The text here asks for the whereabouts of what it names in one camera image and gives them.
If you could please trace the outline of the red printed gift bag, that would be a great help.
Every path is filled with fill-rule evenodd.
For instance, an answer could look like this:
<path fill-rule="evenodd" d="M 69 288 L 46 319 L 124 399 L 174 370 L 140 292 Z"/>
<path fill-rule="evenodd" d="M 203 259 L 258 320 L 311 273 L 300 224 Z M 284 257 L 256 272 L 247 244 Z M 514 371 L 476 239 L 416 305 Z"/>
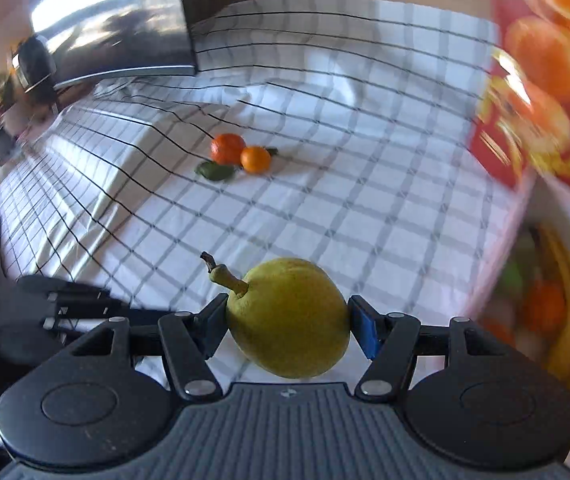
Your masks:
<path fill-rule="evenodd" d="M 470 151 L 508 188 L 529 170 L 570 187 L 570 0 L 494 0 L 494 18 Z"/>

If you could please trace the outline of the yellow-green pear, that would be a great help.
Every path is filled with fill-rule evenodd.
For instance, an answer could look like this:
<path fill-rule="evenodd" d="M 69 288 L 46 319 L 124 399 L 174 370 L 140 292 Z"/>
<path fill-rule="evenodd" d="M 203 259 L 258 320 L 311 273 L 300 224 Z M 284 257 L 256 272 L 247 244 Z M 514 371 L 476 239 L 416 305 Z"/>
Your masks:
<path fill-rule="evenodd" d="M 200 255 L 210 281 L 226 288 L 227 326 L 239 349 L 256 365 L 286 379 L 320 376 L 349 346 L 349 309 L 343 295 L 316 264 L 276 258 L 243 278 Z"/>

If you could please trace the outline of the large orange with leaf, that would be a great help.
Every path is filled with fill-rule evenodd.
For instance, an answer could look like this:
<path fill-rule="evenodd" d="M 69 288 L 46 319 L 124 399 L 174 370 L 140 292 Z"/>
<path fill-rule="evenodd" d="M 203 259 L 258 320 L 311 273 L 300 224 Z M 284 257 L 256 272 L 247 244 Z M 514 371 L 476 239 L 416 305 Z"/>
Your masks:
<path fill-rule="evenodd" d="M 551 337 L 567 315 L 564 289 L 535 263 L 509 259 L 497 283 L 499 297 L 512 307 L 515 325 L 539 336 Z"/>

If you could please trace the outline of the orange at left edge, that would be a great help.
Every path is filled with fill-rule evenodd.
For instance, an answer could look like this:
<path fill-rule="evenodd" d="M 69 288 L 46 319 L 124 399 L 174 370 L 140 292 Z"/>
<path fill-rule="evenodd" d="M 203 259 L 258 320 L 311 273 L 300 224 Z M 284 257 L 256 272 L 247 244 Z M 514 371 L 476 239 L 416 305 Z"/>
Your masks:
<path fill-rule="evenodd" d="M 195 172 L 208 181 L 229 180 L 241 168 L 242 151 L 246 143 L 235 133 L 222 133 L 210 143 L 210 158 L 200 162 Z"/>

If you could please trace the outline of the dark monitor on table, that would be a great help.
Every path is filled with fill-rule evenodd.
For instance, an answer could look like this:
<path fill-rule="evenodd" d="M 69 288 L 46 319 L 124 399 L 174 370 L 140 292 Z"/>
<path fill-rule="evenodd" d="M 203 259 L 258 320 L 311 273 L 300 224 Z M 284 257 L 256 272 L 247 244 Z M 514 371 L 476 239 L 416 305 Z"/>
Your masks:
<path fill-rule="evenodd" d="M 32 34 L 12 65 L 23 89 L 90 79 L 193 75 L 183 0 L 28 0 Z"/>

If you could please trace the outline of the white grid tablecloth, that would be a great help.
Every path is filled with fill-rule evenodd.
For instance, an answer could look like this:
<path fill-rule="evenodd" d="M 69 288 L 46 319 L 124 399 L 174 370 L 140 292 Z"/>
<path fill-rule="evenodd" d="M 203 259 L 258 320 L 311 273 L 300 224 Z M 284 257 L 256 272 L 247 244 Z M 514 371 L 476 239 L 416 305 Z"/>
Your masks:
<path fill-rule="evenodd" d="M 316 263 L 427 324 L 466 312 L 516 196 L 468 149 L 498 28 L 381 0 L 250 0 L 194 30 L 193 77 L 101 82 L 0 168 L 6 274 L 198 311 L 234 273 Z M 219 134 L 270 169 L 196 174 Z"/>

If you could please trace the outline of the small kumquat orange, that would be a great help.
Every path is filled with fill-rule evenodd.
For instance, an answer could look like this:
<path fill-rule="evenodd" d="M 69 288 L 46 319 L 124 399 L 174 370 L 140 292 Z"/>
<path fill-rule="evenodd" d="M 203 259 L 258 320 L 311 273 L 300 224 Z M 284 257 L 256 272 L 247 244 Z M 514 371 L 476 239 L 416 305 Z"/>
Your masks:
<path fill-rule="evenodd" d="M 264 174 L 270 169 L 272 158 L 279 154 L 277 148 L 246 146 L 241 153 L 241 165 L 247 174 Z"/>

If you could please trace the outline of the pink open gift box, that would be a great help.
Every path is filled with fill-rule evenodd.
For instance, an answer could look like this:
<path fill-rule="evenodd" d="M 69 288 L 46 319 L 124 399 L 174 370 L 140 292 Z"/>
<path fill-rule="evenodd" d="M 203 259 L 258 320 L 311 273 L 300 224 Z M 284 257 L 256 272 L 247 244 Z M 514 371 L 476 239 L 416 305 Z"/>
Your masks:
<path fill-rule="evenodd" d="M 570 389 L 570 188 L 537 178 L 516 198 L 470 311 Z"/>

